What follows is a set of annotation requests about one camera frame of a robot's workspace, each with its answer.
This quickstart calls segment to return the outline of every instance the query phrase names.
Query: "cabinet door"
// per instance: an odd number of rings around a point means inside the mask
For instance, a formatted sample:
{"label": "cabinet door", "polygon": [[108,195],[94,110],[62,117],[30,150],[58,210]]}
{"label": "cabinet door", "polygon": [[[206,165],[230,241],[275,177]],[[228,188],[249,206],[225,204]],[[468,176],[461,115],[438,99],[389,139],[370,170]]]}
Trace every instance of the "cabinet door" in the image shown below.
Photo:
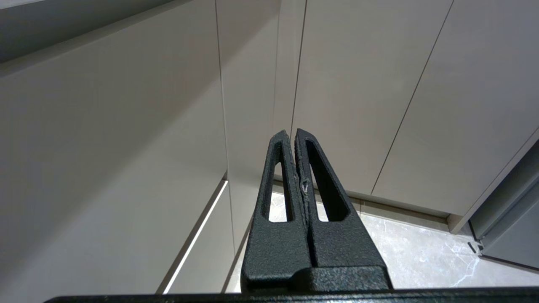
{"label": "cabinet door", "polygon": [[539,3],[455,0],[373,194],[464,215],[539,125]]}
{"label": "cabinet door", "polygon": [[155,293],[226,172],[216,28],[176,1],[2,66],[0,302]]}
{"label": "cabinet door", "polygon": [[253,215],[272,132],[280,4],[280,0],[217,1],[236,245]]}
{"label": "cabinet door", "polygon": [[309,0],[294,133],[324,147],[345,190],[371,194],[451,0]]}
{"label": "cabinet door", "polygon": [[228,185],[211,210],[168,293],[219,293],[223,289],[234,260]]}

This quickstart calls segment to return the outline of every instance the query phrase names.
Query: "white cabinet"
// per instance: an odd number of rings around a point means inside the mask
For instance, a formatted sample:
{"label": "white cabinet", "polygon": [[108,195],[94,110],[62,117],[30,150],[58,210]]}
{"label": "white cabinet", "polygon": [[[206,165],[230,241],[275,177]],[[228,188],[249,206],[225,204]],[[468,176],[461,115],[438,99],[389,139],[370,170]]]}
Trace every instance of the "white cabinet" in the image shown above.
{"label": "white cabinet", "polygon": [[484,201],[539,126],[538,13],[455,0],[373,195],[460,216]]}
{"label": "white cabinet", "polygon": [[280,4],[280,0],[217,1],[236,249],[253,214],[272,135]]}
{"label": "white cabinet", "polygon": [[226,171],[215,2],[1,70],[0,301],[155,293]]}
{"label": "white cabinet", "polygon": [[344,188],[371,194],[451,0],[309,0],[295,129]]}
{"label": "white cabinet", "polygon": [[168,293],[221,292],[234,260],[231,223],[230,192],[226,185]]}

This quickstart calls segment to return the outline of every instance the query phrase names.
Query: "white marble tile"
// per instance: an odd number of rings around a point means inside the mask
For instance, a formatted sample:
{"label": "white marble tile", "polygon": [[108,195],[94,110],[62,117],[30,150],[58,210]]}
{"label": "white marble tile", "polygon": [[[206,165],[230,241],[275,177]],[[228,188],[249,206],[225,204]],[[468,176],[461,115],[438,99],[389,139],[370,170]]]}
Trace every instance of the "white marble tile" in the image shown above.
{"label": "white marble tile", "polygon": [[[284,213],[282,194],[274,193],[272,204]],[[318,203],[317,209],[321,214],[323,205]],[[286,220],[286,215],[271,216]],[[452,235],[372,215],[360,217],[388,266],[394,288],[539,286],[538,272],[478,257],[468,246],[473,237],[467,225],[458,235]],[[227,292],[241,292],[244,253],[245,248]]]}

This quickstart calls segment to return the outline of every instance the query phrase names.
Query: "light strip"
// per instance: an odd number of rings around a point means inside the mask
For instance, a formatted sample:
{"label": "light strip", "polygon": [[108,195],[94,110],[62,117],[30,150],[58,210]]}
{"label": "light strip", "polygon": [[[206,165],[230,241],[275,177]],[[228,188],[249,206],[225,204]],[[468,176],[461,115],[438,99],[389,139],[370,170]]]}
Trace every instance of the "light strip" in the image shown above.
{"label": "light strip", "polygon": [[202,224],[201,224],[200,228],[197,230],[197,233],[195,234],[195,237],[193,238],[193,241],[191,241],[191,244],[189,244],[189,247],[187,248],[187,251],[183,255],[182,260],[179,262],[178,268],[176,268],[176,271],[172,275],[172,278],[170,279],[170,281],[169,281],[167,287],[165,288],[165,291],[163,292],[163,294],[167,294],[169,292],[170,288],[172,287],[172,284],[174,283],[174,280],[176,280],[176,277],[178,276],[179,270],[182,269],[182,266],[185,263],[185,260],[187,259],[187,256],[191,252],[191,249],[193,248],[195,242],[197,241],[198,236],[201,234],[202,228],[204,227],[204,225],[206,225],[206,222],[208,221],[208,218],[210,217],[211,213],[213,212],[213,209],[215,208],[215,205],[217,204],[217,201],[219,201],[219,198],[221,198],[221,195],[223,194],[223,191],[225,190],[226,185],[228,183],[229,183],[228,180],[226,180],[225,183],[223,184],[223,187],[221,188],[221,191],[217,195],[217,198],[215,198],[215,201],[213,202],[213,204],[211,204],[210,210],[208,211],[208,213],[206,214],[206,217],[202,221]]}

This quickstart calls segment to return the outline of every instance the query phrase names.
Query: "marble floor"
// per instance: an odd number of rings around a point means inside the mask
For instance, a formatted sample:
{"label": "marble floor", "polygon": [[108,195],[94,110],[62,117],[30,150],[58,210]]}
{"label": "marble floor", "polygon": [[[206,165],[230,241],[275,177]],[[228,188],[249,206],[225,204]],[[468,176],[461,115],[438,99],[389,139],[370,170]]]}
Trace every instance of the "marble floor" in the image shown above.
{"label": "marble floor", "polygon": [[[320,219],[327,220],[323,205],[318,206]],[[285,221],[284,209],[283,195],[274,193],[270,220]],[[537,271],[480,258],[468,245],[471,242],[478,251],[468,227],[452,235],[439,226],[413,224],[414,220],[403,219],[402,214],[358,214],[388,266],[394,288],[539,286]],[[241,292],[239,275],[244,252],[242,247],[227,292]]]}

